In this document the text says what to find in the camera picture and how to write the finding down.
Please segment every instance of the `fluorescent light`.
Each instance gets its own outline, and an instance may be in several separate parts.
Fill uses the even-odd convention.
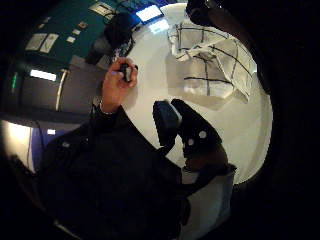
[[[56,130],[48,129],[48,130],[47,130],[47,134],[49,134],[49,135],[55,135],[55,134],[56,134]]]
[[[136,12],[136,14],[143,22],[145,22],[151,18],[161,15],[161,11],[156,5],[152,5],[139,12]]]
[[[164,30],[169,29],[169,24],[168,24],[167,20],[162,19],[161,21],[158,21],[158,22],[150,25],[149,28],[153,34],[157,34],[159,32],[162,32]]]
[[[32,69],[30,72],[31,77],[37,77],[37,78],[42,78],[50,81],[55,81],[57,78],[57,75],[52,74],[52,73],[47,73],[39,70]]]

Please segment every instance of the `fingers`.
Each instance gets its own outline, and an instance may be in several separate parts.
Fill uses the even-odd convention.
[[[111,64],[109,67],[109,71],[119,71],[121,64],[128,64],[129,67],[133,68],[134,64],[130,58],[119,57],[115,62]]]
[[[108,71],[107,73],[107,80],[112,84],[115,85],[119,80],[123,78],[122,72],[117,71]]]
[[[130,83],[129,83],[129,87],[134,87],[137,85],[137,79],[138,79],[138,70],[133,67],[131,68],[131,74],[130,74]]]

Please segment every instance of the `hand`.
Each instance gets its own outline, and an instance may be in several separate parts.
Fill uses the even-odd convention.
[[[123,81],[123,73],[118,72],[123,63],[127,63],[131,68],[130,82]],[[111,64],[102,87],[101,110],[103,112],[111,113],[118,109],[129,91],[137,85],[137,75],[138,70],[129,58],[118,58]]]

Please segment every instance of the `dark jacket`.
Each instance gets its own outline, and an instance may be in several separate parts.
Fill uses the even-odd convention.
[[[181,185],[180,168],[158,154],[122,108],[113,115],[93,110],[89,123],[45,149],[38,188],[46,210],[83,239],[177,237],[186,197],[214,172]]]

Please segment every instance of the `phone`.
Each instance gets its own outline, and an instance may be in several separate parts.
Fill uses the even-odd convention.
[[[164,16],[163,12],[156,5],[151,5],[136,12],[136,15],[140,18],[142,24],[147,24],[155,19]]]

